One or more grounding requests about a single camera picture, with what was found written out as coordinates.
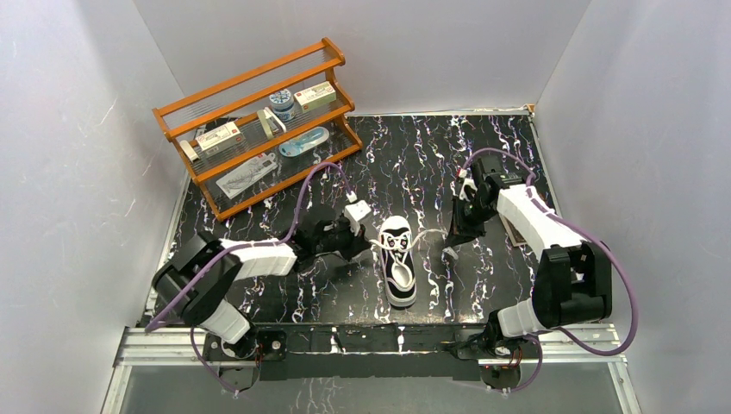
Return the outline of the black white canvas sneaker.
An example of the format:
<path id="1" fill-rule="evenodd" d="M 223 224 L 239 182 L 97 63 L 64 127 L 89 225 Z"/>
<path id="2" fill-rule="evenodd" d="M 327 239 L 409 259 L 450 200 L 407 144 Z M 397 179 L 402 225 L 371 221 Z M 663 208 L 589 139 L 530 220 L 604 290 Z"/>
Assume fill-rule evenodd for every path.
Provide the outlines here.
<path id="1" fill-rule="evenodd" d="M 397 308 L 408 308 L 415 302 L 415 269 L 412 231 L 403 216 L 390 216 L 378 232 L 379 259 L 389 303 Z"/>

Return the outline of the white shoelace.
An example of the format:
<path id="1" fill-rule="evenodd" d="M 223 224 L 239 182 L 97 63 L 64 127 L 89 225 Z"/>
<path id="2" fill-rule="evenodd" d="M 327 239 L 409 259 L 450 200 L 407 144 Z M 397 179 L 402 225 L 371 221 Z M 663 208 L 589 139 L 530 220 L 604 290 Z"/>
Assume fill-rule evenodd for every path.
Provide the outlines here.
<path id="1" fill-rule="evenodd" d="M 407 291 L 415 285 L 415 275 L 409 264 L 413 247 L 426 235 L 447 235 L 442 229 L 425 229 L 416 236 L 406 228 L 387 229 L 378 234 L 376 239 L 369 242 L 380 251 L 382 268 L 385 280 L 400 291 Z"/>

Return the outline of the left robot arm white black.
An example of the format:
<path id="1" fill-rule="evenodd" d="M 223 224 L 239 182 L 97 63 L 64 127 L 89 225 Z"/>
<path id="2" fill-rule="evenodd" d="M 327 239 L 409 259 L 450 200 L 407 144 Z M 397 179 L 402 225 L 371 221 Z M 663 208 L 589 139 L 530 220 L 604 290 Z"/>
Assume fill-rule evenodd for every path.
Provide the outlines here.
<path id="1" fill-rule="evenodd" d="M 233 357 L 246 359 L 256 351 L 258 337 L 250 319 L 226 298 L 234 282 L 287 276 L 327 254 L 353 260 L 370 246 L 365 226 L 354 227 L 344 216 L 281 240 L 231 241 L 199 232 L 154 274 L 153 289 L 166 306 L 146 330 L 162 328 L 168 315 L 174 315 L 189 327 L 218 336 Z"/>

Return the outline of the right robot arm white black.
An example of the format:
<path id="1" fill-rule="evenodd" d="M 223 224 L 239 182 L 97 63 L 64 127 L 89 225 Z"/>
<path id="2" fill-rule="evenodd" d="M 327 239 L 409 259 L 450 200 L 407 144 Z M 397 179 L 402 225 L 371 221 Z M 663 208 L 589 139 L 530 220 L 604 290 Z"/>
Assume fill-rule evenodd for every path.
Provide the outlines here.
<path id="1" fill-rule="evenodd" d="M 612 311 L 611 263 L 604 251 L 553 217 L 521 175 L 500 170 L 497 160 L 468 160 L 458 176 L 445 249 L 486 234 L 494 216 L 505 218 L 539 260 L 530 297 L 494 310 L 480 334 L 459 341 L 497 357 L 509 356 L 530 334 L 604 319 Z"/>

